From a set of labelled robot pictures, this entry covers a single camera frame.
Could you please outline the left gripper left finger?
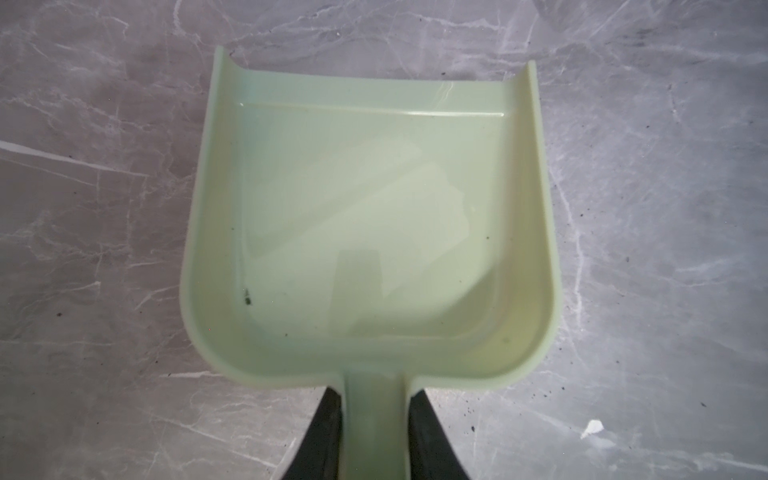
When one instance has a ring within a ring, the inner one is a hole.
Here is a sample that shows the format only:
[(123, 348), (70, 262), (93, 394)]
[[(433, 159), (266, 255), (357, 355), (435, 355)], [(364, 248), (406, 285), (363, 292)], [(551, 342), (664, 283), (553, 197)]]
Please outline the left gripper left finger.
[(336, 480), (342, 435), (342, 397), (327, 388), (283, 480)]

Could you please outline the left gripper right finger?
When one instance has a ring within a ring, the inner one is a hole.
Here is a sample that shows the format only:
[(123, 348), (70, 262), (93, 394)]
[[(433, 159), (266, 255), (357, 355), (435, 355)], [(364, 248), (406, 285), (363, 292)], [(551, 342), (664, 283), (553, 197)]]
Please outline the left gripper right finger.
[(408, 440), (412, 480), (469, 480), (424, 390), (410, 400)]

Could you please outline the green dustpan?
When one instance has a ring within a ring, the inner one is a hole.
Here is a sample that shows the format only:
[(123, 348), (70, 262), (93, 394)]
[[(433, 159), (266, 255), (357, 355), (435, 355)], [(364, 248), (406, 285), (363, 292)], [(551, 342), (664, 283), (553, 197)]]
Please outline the green dustpan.
[(558, 329), (535, 63), (342, 78), (218, 48), (179, 299), (222, 375), (342, 397), (337, 479), (411, 479), (412, 397), (507, 386)]

